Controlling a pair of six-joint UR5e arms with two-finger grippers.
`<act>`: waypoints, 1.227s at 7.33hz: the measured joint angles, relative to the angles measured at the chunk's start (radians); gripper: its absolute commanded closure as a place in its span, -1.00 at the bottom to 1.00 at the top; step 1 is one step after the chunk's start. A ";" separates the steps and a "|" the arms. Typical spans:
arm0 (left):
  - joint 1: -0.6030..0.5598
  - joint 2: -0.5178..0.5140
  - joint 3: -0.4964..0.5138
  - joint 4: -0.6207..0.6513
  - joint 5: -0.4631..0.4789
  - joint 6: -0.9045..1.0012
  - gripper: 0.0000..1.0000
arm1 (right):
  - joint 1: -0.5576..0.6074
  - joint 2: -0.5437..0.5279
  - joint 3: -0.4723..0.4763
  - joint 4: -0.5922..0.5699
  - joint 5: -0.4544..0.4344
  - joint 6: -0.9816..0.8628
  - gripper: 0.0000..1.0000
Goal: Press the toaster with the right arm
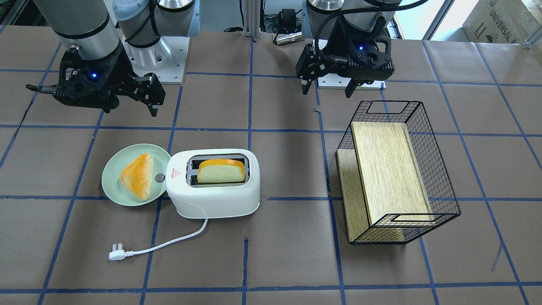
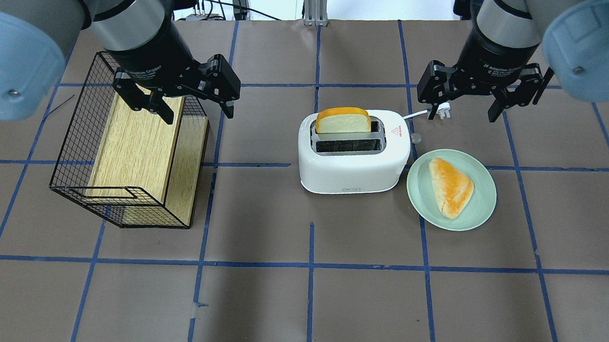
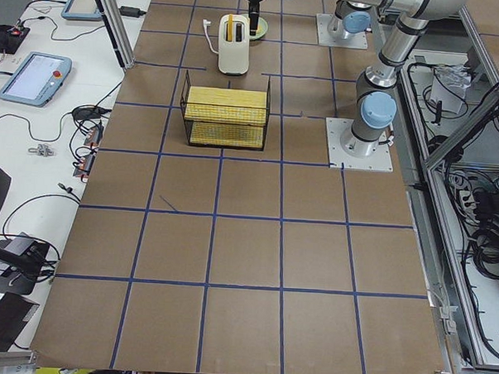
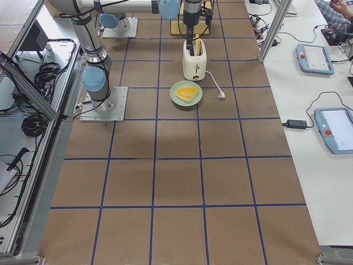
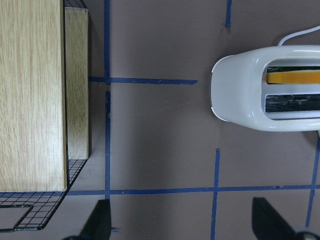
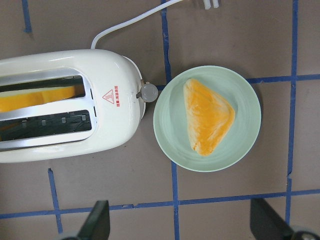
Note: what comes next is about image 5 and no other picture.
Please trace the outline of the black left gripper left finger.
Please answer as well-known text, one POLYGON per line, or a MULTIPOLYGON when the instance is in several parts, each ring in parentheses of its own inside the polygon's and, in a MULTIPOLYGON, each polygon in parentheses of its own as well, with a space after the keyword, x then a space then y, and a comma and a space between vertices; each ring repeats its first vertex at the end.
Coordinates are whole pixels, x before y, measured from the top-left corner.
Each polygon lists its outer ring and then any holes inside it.
POLYGON ((64 240, 109 240, 110 236, 111 204, 109 199, 101 199, 95 205, 80 234, 67 236, 64 240))

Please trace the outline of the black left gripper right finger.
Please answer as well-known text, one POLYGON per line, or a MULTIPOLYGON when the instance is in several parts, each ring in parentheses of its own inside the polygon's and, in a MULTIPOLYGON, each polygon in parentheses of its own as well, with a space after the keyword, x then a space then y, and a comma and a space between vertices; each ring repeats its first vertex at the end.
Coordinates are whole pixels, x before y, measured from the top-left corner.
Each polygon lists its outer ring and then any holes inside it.
POLYGON ((318 240, 320 234, 307 228, 294 228, 264 198, 252 199, 251 228, 258 240, 318 240))

